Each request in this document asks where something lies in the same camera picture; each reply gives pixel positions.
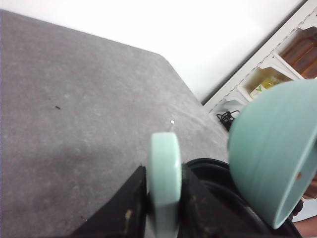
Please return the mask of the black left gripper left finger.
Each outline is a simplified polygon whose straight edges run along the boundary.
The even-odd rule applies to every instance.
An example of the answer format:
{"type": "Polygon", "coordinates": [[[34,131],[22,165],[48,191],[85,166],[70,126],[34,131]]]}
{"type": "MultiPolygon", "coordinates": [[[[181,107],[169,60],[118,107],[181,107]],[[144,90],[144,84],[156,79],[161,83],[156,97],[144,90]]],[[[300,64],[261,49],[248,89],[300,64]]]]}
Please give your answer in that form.
{"type": "Polygon", "coordinates": [[[147,215],[146,168],[139,166],[116,194],[72,238],[143,238],[147,215]]]}

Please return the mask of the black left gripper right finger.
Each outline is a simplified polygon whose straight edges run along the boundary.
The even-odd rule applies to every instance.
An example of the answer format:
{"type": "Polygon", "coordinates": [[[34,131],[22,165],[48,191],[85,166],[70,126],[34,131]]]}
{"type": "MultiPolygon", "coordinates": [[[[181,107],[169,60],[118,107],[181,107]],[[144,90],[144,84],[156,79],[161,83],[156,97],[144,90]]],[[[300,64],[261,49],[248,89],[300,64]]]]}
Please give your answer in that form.
{"type": "Polygon", "coordinates": [[[228,238],[248,230],[248,226],[211,194],[186,164],[182,172],[181,238],[228,238]]]}

